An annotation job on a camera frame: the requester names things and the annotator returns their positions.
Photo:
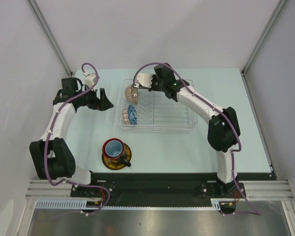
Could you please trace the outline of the brown patterned bowl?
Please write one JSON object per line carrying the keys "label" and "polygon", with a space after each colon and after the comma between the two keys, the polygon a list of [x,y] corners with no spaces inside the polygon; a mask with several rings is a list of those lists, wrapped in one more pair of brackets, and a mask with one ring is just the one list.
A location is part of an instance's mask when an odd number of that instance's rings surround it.
{"label": "brown patterned bowl", "polygon": [[133,85],[128,86],[124,92],[125,99],[133,104],[138,104],[140,100],[139,90]]}

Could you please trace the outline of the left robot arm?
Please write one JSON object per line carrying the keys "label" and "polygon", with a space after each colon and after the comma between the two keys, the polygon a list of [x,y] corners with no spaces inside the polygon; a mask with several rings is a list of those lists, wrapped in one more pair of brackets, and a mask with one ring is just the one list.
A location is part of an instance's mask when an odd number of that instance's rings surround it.
{"label": "left robot arm", "polygon": [[80,107],[105,111],[113,108],[104,88],[95,88],[98,77],[88,74],[84,81],[64,78],[62,88],[53,100],[53,113],[44,134],[38,141],[31,142],[29,151],[39,179],[49,180],[53,186],[64,181],[82,184],[87,196],[98,193],[99,185],[91,180],[91,171],[76,165],[66,137],[70,124]]}

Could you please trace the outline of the blue patterned bowl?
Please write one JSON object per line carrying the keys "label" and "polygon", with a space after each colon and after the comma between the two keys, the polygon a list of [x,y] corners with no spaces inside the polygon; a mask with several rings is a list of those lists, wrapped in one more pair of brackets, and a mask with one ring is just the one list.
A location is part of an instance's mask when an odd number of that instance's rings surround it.
{"label": "blue patterned bowl", "polygon": [[137,125],[138,118],[137,118],[137,111],[133,105],[129,105],[127,109],[128,119],[131,125]]}

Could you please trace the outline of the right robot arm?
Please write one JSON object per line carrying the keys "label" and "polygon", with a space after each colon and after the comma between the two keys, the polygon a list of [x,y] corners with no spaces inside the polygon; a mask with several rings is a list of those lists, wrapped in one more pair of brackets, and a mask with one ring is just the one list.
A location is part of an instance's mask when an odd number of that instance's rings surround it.
{"label": "right robot arm", "polygon": [[167,63],[154,62],[151,81],[152,91],[161,91],[199,115],[208,125],[207,141],[216,151],[218,171],[217,192],[229,197],[238,187],[234,153],[240,152],[240,128],[236,111],[232,107],[222,108],[200,95]]}

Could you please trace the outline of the white wire dish rack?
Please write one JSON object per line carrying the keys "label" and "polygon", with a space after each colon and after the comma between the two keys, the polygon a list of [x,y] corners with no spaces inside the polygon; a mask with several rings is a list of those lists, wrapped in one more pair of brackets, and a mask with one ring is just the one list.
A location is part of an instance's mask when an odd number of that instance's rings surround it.
{"label": "white wire dish rack", "polygon": [[[132,85],[131,79],[122,83],[120,91],[120,105],[118,111],[118,125],[126,131],[137,132],[189,132],[198,124],[197,115],[185,105],[168,99],[158,91],[138,89],[140,100],[133,104],[125,99],[125,89]],[[137,125],[126,125],[122,121],[122,111],[133,105],[137,111]]]}

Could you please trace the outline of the red patterned white bowl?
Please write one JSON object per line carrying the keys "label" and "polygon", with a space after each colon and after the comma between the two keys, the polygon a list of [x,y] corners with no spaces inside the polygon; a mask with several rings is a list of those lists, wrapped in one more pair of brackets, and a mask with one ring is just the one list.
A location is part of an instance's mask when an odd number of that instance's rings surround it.
{"label": "red patterned white bowl", "polygon": [[128,118],[128,107],[124,108],[124,110],[122,111],[122,121],[123,121],[123,124],[126,124],[126,125],[130,125],[131,122]]}

